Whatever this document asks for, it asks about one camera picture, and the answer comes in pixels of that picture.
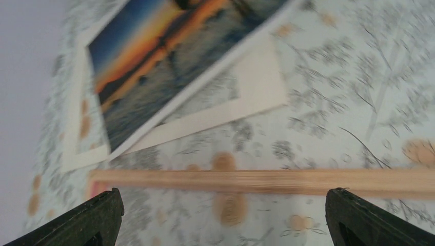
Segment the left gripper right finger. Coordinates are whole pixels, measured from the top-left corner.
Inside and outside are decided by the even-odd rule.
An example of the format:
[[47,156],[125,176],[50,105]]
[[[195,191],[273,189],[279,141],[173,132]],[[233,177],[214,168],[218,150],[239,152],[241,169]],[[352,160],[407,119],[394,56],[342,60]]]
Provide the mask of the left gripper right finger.
[[434,245],[434,234],[343,188],[327,192],[325,212],[334,245]]

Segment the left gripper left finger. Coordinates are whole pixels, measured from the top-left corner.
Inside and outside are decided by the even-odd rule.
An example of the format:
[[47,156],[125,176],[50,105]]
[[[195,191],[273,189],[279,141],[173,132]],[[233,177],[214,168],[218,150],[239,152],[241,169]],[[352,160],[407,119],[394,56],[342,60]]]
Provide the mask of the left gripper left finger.
[[7,245],[115,245],[123,215],[120,191],[113,188]]

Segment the pink photo frame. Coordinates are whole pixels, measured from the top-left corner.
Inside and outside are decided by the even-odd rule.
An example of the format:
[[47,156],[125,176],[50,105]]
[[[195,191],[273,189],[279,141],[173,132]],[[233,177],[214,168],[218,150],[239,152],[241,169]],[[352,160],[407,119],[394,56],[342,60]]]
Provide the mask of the pink photo frame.
[[326,195],[328,190],[347,188],[362,197],[433,200],[434,170],[94,170],[89,173],[85,197],[120,186],[302,195]]

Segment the white mat board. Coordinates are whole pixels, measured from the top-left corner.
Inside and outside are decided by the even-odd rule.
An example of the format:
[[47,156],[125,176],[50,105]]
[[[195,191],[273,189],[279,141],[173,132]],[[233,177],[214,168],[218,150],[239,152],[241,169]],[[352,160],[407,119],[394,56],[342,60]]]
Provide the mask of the white mat board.
[[[152,124],[145,125],[132,140],[128,141],[127,146],[121,149],[120,153],[129,154],[285,105],[287,101],[285,86],[279,73],[279,63],[270,35],[282,21],[283,18],[279,16],[269,19],[249,38],[235,47],[231,54],[225,56],[187,89],[187,93],[191,95],[222,70],[231,68],[239,82],[240,96],[238,99],[186,115],[157,127]],[[62,172],[105,160],[113,160],[118,156],[117,152],[110,153],[107,144],[83,153],[76,151],[81,131],[82,88],[88,74],[87,55],[83,41],[83,37],[78,41],[71,79],[72,88],[69,96],[68,120],[65,125]]]

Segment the sunset photo print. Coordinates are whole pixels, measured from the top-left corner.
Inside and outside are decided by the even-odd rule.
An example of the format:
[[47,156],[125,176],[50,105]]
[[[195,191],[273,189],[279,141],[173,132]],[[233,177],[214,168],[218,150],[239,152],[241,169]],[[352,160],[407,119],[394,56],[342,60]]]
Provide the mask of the sunset photo print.
[[135,144],[290,1],[127,1],[86,45],[109,155]]

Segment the floral table cloth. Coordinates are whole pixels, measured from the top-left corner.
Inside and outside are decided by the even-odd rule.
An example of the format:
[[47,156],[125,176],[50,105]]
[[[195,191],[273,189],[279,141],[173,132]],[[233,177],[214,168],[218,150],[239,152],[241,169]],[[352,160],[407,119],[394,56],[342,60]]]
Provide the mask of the floral table cloth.
[[[121,4],[68,4],[24,233],[82,203],[96,168],[434,168],[434,1],[306,1],[272,33],[286,107],[62,172],[76,36]],[[332,245],[321,196],[120,192],[118,245]]]

